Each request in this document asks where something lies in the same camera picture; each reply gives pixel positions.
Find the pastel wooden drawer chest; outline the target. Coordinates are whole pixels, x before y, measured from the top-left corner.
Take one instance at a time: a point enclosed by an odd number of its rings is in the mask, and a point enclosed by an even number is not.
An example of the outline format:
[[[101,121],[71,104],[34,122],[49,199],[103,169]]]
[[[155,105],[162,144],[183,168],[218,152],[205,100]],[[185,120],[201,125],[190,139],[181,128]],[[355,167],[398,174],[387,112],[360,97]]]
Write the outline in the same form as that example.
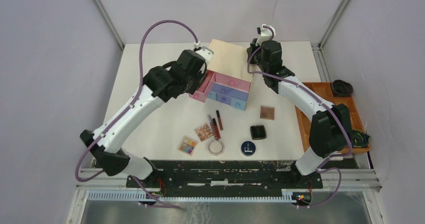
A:
[[[246,110],[253,81],[253,75],[247,71],[247,48],[213,39],[209,49],[214,55],[207,66],[207,72],[214,71],[216,79],[208,98]]]

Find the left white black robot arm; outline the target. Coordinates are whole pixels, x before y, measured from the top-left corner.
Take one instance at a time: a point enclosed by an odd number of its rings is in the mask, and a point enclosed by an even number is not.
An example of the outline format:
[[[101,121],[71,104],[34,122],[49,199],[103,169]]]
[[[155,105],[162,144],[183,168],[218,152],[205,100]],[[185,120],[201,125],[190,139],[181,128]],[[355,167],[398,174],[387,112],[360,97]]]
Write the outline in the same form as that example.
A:
[[[126,153],[122,145],[168,100],[185,93],[193,94],[206,79],[207,65],[213,54],[206,47],[183,50],[177,60],[150,69],[135,94],[111,119],[94,131],[82,131],[80,138],[100,165],[101,173],[132,175],[146,187],[157,183],[158,175],[148,159]]]

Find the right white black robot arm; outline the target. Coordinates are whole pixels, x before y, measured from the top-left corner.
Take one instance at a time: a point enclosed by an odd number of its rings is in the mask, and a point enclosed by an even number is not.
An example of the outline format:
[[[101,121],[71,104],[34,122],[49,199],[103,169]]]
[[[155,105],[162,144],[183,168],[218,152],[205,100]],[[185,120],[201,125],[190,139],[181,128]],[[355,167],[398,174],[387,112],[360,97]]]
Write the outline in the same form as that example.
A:
[[[338,156],[339,151],[352,149],[349,109],[320,97],[284,66],[279,42],[266,40],[259,44],[253,39],[247,53],[249,66],[259,68],[256,73],[263,76],[265,85],[291,101],[310,120],[310,146],[292,165],[289,175],[290,183],[302,188],[309,182],[309,175]]]

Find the pink drawer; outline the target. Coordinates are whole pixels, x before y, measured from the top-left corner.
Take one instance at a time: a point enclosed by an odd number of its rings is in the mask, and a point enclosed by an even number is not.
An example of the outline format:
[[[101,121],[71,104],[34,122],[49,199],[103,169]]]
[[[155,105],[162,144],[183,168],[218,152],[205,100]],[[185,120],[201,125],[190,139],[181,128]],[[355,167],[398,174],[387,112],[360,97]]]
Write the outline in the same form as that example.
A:
[[[204,82],[193,94],[189,94],[189,97],[204,103],[215,83],[215,75],[214,71],[208,71]]]

